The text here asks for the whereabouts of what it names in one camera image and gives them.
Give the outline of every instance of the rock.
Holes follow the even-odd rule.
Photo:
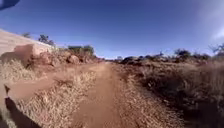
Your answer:
[[[33,53],[33,44],[17,45],[13,52],[3,53],[0,56],[0,60],[4,63],[10,62],[11,60],[18,60],[21,61],[24,66],[26,66]]]
[[[54,67],[58,67],[58,66],[61,65],[61,62],[60,62],[60,60],[59,60],[58,58],[54,57],[54,58],[52,59],[52,63],[51,63],[51,65],[54,66]]]
[[[54,57],[57,57],[61,63],[66,63],[68,58],[71,56],[71,53],[68,51],[59,51],[54,54]]]
[[[42,61],[42,64],[51,64],[52,56],[49,52],[42,52],[40,53],[40,60]]]
[[[72,63],[72,64],[78,64],[79,63],[79,58],[77,56],[75,56],[75,55],[71,55],[68,58],[68,62]]]

